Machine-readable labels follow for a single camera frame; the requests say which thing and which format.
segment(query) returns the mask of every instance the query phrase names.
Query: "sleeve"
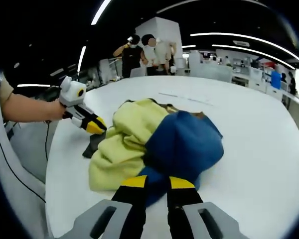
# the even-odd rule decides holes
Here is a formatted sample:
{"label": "sleeve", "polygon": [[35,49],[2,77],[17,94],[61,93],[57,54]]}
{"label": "sleeve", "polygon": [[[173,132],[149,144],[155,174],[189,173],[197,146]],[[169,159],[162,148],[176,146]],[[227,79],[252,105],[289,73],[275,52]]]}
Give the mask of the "sleeve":
{"label": "sleeve", "polygon": [[0,84],[0,106],[4,106],[5,102],[9,99],[10,95],[13,92],[13,87],[3,79]]}

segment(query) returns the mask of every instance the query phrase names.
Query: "yellow cloth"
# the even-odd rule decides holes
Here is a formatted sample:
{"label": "yellow cloth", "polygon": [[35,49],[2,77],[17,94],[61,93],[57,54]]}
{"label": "yellow cloth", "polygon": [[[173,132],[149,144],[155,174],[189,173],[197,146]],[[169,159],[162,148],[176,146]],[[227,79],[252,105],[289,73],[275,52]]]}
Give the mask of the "yellow cloth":
{"label": "yellow cloth", "polygon": [[98,145],[89,167],[93,191],[116,190],[144,168],[145,143],[168,112],[150,99],[126,102],[115,112],[113,126]]}

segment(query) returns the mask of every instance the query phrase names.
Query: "crumpled fabric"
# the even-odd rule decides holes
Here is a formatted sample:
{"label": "crumpled fabric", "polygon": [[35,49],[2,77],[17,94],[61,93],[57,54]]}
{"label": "crumpled fabric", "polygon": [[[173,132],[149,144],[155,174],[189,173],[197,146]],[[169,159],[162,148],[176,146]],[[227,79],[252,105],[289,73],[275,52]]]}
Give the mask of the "crumpled fabric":
{"label": "crumpled fabric", "polygon": [[145,144],[167,115],[150,99],[122,104],[91,158],[90,189],[117,190],[121,182],[137,176],[145,166]]}
{"label": "crumpled fabric", "polygon": [[200,174],[224,154],[222,134],[212,121],[179,111],[164,118],[146,143],[146,167],[139,175],[148,176],[147,206],[155,203],[169,187],[169,176],[186,179],[196,189]]}

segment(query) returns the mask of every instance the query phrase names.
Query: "blue cloth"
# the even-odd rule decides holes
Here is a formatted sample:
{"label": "blue cloth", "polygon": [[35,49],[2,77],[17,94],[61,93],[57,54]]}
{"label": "blue cloth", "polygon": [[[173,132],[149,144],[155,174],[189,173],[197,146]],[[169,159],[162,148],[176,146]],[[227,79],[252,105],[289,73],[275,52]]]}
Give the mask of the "blue cloth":
{"label": "blue cloth", "polygon": [[207,116],[199,119],[185,111],[166,116],[145,144],[146,167],[139,175],[148,176],[147,206],[167,192],[169,176],[186,179],[198,189],[200,173],[224,154],[221,139]]}
{"label": "blue cloth", "polygon": [[276,89],[280,89],[281,87],[281,74],[279,74],[277,71],[273,71],[271,73],[271,85]]}

